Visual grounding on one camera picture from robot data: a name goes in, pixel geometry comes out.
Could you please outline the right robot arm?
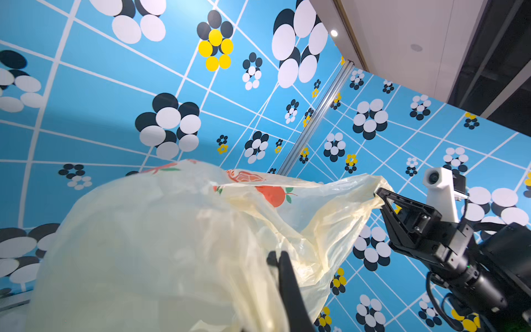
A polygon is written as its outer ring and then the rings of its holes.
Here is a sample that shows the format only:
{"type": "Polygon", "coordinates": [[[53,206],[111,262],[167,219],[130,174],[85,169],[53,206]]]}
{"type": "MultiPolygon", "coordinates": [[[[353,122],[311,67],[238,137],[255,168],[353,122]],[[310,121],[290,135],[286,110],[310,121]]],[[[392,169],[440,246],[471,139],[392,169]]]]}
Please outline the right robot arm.
{"type": "Polygon", "coordinates": [[[491,331],[530,330],[530,229],[443,221],[440,208],[376,190],[391,249],[423,263],[426,286],[448,289],[456,311],[477,313],[491,331]]]}

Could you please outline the cream printed plastic bag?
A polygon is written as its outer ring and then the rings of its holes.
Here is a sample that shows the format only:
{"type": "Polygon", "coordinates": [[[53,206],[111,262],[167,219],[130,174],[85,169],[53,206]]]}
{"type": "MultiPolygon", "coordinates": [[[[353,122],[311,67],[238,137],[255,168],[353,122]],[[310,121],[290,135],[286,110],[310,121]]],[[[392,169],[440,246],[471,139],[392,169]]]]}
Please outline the cream printed plastic bag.
{"type": "Polygon", "coordinates": [[[289,331],[286,251],[314,325],[329,285],[388,188],[319,184],[195,160],[124,177],[79,199],[37,275],[27,331],[289,331]]]}

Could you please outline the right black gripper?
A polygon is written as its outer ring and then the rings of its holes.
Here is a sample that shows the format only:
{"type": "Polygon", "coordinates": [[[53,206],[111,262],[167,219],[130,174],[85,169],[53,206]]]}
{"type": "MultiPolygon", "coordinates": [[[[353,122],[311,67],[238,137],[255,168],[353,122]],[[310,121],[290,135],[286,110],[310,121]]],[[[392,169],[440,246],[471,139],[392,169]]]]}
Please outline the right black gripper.
{"type": "Polygon", "coordinates": [[[467,221],[442,221],[434,207],[391,190],[376,191],[380,209],[397,253],[421,261],[437,274],[463,274],[470,267],[468,245],[474,231],[467,221]]]}

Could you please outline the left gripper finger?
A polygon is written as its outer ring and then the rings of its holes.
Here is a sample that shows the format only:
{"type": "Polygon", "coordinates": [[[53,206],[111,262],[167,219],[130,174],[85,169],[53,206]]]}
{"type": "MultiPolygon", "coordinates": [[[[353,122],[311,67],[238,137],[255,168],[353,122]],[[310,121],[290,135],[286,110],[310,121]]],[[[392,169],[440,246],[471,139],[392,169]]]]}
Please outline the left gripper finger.
{"type": "Polygon", "coordinates": [[[289,331],[314,331],[314,325],[306,311],[289,254],[282,251],[280,258],[277,258],[276,252],[270,251],[266,262],[269,267],[278,270],[278,289],[287,314],[289,331]]]}

